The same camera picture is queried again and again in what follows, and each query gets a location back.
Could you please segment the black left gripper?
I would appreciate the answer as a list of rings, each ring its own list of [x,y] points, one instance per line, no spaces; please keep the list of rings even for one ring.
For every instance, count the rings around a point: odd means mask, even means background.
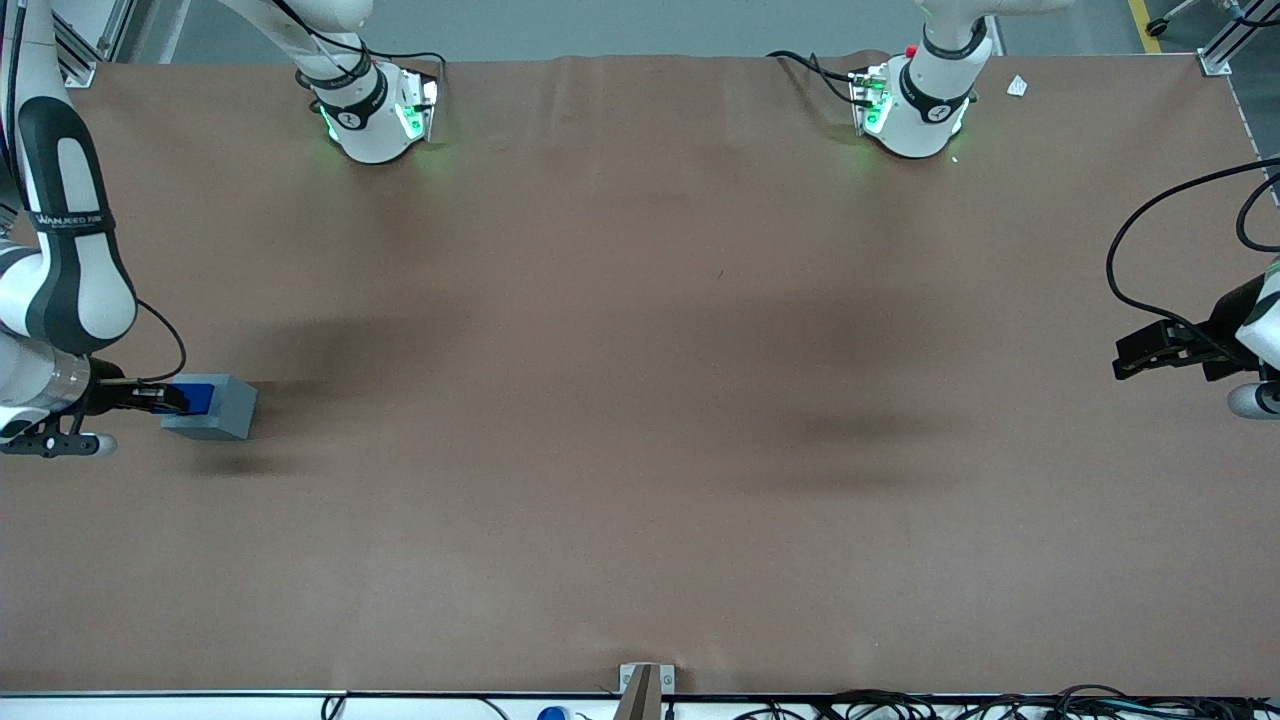
[[[1162,368],[1201,366],[1207,382],[1242,372],[1254,372],[1267,380],[1268,364],[1236,338],[1263,284],[1265,277],[1256,275],[1221,296],[1208,319],[1194,325],[1199,336],[1188,331],[1184,348],[1178,336],[1180,324],[1172,320],[1157,320],[1121,337],[1112,361],[1115,379],[1126,380]]]

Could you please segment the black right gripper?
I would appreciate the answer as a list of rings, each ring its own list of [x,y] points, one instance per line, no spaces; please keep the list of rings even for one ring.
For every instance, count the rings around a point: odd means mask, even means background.
[[[100,416],[123,409],[166,416],[191,414],[189,398],[180,386],[140,386],[114,363],[91,363],[88,415]]]

